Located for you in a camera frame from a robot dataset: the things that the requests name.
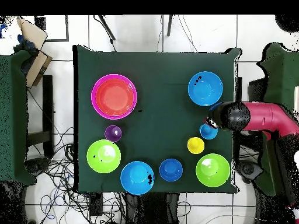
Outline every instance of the purple bowl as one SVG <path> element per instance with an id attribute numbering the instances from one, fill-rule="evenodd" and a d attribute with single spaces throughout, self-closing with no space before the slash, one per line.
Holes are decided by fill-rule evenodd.
<path id="1" fill-rule="evenodd" d="M 110 125 L 106 128 L 105 138 L 111 142 L 117 142 L 121 138 L 121 129 L 116 125 Z"/>

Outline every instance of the lime green bowl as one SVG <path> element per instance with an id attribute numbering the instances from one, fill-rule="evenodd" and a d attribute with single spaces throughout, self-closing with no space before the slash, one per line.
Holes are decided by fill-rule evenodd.
<path id="1" fill-rule="evenodd" d="M 98 140 L 87 150 L 88 165 L 98 173 L 110 173 L 120 164 L 120 150 L 114 142 Z"/>
<path id="2" fill-rule="evenodd" d="M 223 185 L 230 177 L 231 167 L 221 155 L 208 154 L 203 156 L 196 165 L 196 176 L 208 187 Z"/>

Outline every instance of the plastic bowl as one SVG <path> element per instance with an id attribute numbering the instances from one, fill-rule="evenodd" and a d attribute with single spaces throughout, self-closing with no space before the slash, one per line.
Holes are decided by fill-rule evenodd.
<path id="1" fill-rule="evenodd" d="M 98 173 L 110 173 L 120 164 L 120 150 L 113 142 L 98 140 L 87 150 L 88 165 Z"/>
<path id="2" fill-rule="evenodd" d="M 117 142 L 121 138 L 121 129 L 116 125 L 110 125 L 105 130 L 105 138 L 111 142 Z"/>
<path id="3" fill-rule="evenodd" d="M 221 155 L 208 154 L 203 156 L 196 165 L 196 176 L 201 183 L 208 187 L 223 185 L 230 177 L 231 167 Z"/>
<path id="4" fill-rule="evenodd" d="M 197 73 L 188 84 L 188 94 L 191 100 L 199 106 L 213 105 L 220 99 L 222 92 L 221 79 L 209 71 Z"/>
<path id="5" fill-rule="evenodd" d="M 93 86 L 91 102 L 102 117 L 118 120 L 128 116 L 135 108 L 137 91 L 125 76 L 109 74 L 100 78 Z"/>
<path id="6" fill-rule="evenodd" d="M 189 138 L 187 142 L 187 148 L 192 154 L 199 154 L 202 153 L 204 150 L 204 142 L 201 138 L 194 137 Z"/>
<path id="7" fill-rule="evenodd" d="M 183 174 L 183 166 L 176 159 L 167 159 L 161 163 L 159 172 L 164 180 L 176 181 Z"/>
<path id="8" fill-rule="evenodd" d="M 203 124 L 199 128 L 199 132 L 204 139 L 211 140 L 217 136 L 218 129 L 214 129 L 210 127 L 208 124 Z"/>
<path id="9" fill-rule="evenodd" d="M 143 195 L 154 185 L 154 171 L 144 162 L 131 162 L 121 171 L 120 182 L 128 193 Z"/>

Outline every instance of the small blue bowl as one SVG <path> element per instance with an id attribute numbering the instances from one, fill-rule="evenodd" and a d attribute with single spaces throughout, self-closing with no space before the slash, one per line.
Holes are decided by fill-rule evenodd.
<path id="1" fill-rule="evenodd" d="M 188 84 L 188 94 L 199 106 L 210 106 L 218 102 L 223 93 L 220 78 L 209 71 L 197 73 Z"/>
<path id="2" fill-rule="evenodd" d="M 164 180 L 176 181 L 183 174 L 183 166 L 176 159 L 167 159 L 161 163 L 159 171 Z"/>
<path id="3" fill-rule="evenodd" d="M 131 162 L 121 171 L 120 182 L 128 193 L 142 195 L 154 185 L 154 171 L 144 162 Z"/>
<path id="4" fill-rule="evenodd" d="M 211 140 L 218 134 L 218 129 L 210 127 L 208 124 L 202 124 L 199 127 L 199 132 L 204 139 Z"/>

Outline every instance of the yellow bowl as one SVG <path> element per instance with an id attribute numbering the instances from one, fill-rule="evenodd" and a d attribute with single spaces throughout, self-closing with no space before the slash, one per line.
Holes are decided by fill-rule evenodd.
<path id="1" fill-rule="evenodd" d="M 204 150 L 204 142 L 198 137 L 189 138 L 187 147 L 192 154 L 199 154 Z"/>

